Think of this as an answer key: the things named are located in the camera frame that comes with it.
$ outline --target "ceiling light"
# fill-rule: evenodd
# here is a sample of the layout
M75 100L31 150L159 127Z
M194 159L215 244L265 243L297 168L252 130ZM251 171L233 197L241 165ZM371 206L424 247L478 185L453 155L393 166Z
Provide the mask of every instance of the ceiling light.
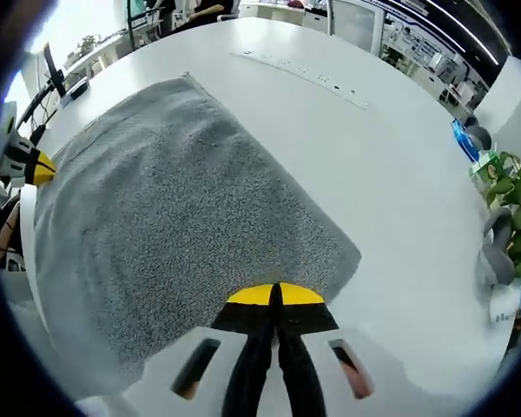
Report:
M488 48L486 48L486 46L480 41L480 39L478 39L476 36L474 36L473 33L470 30L468 30L458 19L456 19L453 15L451 15L447 10L445 10L442 7L435 4L432 0L426 0L426 2L431 4L432 6L434 6L436 9L440 10L442 13L444 13L449 18L451 18L451 20L453 22L455 22L461 29L463 29L465 31L465 33L472 38L473 41L478 43L478 46L480 46L482 48L482 50L486 53L487 56L490 57L490 59L492 60L492 62L495 65L499 65L498 59L496 59L496 57L488 50Z
M457 43L451 36L449 36L447 33L445 33L442 29L440 29L438 26L436 26L434 23L432 23L430 20L428 20L426 17L424 17L423 15L420 15L419 13L416 13L413 9L411 9L410 7L407 7L405 5L403 5L402 3L398 3L396 2L395 0L388 0L390 3L394 3L396 5L398 5L399 7L401 7L402 9L405 9L407 11L409 11L410 13L414 14L414 15L417 15L417 17L422 20L423 22L425 22L426 24L428 24L429 26L432 26L435 30L437 30L438 32L440 32L442 34L442 36L445 36L451 43L453 43L455 46L458 47L459 50L461 50L461 52L465 53L465 49L459 44Z

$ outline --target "gray towel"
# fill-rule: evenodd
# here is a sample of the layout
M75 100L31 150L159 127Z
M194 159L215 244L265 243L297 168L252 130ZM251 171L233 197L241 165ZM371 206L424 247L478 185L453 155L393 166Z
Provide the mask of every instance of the gray towel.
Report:
M91 394L137 381L241 288L296 282L329 301L360 260L189 75L120 103L55 162L37 197L36 275L51 340Z

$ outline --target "electrical outlet strip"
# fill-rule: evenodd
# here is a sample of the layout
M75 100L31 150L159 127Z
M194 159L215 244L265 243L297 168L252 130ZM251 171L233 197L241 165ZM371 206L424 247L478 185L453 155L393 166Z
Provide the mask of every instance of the electrical outlet strip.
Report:
M332 94L343 98L347 102L354 104L360 109L365 110L368 108L368 101L364 97L359 96L359 93L357 93L355 88L353 88L351 85L337 82L336 80L331 80L328 76L321 74L315 69L310 69L299 63L294 63L287 59L278 58L277 56L260 54L252 50L247 50L245 52L233 52L230 55L246 58L251 61L276 68L277 70L285 71L288 74L297 76L305 81L309 81L310 83L314 83L319 87L330 91Z

